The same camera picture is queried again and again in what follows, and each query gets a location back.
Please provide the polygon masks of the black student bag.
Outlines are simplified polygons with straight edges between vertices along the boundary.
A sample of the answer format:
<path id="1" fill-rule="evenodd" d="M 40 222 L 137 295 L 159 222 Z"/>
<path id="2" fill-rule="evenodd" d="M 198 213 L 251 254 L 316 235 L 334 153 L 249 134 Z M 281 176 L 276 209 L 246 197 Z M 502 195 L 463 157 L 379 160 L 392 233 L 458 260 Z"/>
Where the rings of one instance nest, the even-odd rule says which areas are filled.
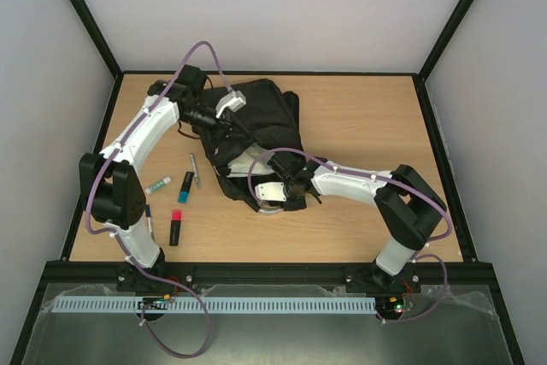
<path id="1" fill-rule="evenodd" d="M 211 163 L 223 194 L 233 201 L 241 201 L 255 212 L 283 210 L 280 202 L 258 203 L 250 189 L 258 184 L 278 182 L 279 176 L 252 176 L 247 183 L 243 178 L 229 178 L 227 164 L 247 148 L 258 145 L 264 150 L 287 147 L 302 150 L 299 130 L 299 97 L 292 91 L 282 92 L 270 79 L 255 79 L 232 86 L 241 91 L 246 104 L 228 120 L 234 123 L 230 138 L 213 138 L 211 130 L 199 129 L 203 151 Z"/>

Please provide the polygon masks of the blue-capped white pen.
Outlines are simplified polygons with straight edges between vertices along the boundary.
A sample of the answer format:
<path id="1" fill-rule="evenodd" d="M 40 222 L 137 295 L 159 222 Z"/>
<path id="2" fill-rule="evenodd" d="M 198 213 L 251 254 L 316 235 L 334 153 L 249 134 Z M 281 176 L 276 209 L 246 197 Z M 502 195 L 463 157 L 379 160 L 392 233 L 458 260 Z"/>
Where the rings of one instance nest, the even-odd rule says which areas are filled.
<path id="1" fill-rule="evenodd" d="M 146 204 L 146 205 L 145 205 L 144 212 L 145 212 L 145 217 L 146 217 L 146 220 L 147 220 L 147 227 L 148 227 L 148 232 L 149 232 L 149 234 L 150 234 L 150 237 L 151 237 L 152 239 L 155 239 L 155 237 L 154 237 L 154 230 L 153 230 L 153 224 L 152 224 L 152 218 L 151 218 L 150 205 L 149 205 L 149 204 Z"/>

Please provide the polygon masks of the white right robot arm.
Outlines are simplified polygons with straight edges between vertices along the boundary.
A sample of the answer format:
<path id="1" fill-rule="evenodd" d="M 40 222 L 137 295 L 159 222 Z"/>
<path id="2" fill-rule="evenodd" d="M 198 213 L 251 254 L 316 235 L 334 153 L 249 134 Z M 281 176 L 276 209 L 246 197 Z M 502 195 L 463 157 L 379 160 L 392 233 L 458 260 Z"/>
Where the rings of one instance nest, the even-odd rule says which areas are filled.
<path id="1" fill-rule="evenodd" d="M 317 199 L 335 196 L 379 211 L 390 237 L 374 259 L 373 281 L 385 290 L 402 280 L 404 266 L 424 248 L 447 216 L 444 201 L 408 165 L 378 172 L 280 153 L 268 161 L 268 166 L 279 180 L 256 186 L 255 194 L 263 202 L 288 203 L 308 194 Z"/>

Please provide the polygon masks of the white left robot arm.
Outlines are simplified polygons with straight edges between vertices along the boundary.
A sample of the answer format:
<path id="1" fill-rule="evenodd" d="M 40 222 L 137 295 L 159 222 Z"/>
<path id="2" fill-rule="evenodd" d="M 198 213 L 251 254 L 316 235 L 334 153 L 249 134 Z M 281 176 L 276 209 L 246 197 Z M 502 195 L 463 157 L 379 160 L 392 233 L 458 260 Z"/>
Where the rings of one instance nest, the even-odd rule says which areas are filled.
<path id="1" fill-rule="evenodd" d="M 80 199 L 88 233 L 107 233 L 135 266 L 153 268 L 162 253 L 147 227 L 146 195 L 138 178 L 151 151 L 179 122 L 225 131 L 228 115 L 246 104 L 244 94 L 227 85 L 220 100 L 207 106 L 200 99 L 206 81 L 206 74 L 191 66 L 169 81 L 156 81 L 123 132 L 99 153 L 86 153 L 79 160 Z M 102 228 L 93 229 L 93 221 L 102 223 Z"/>

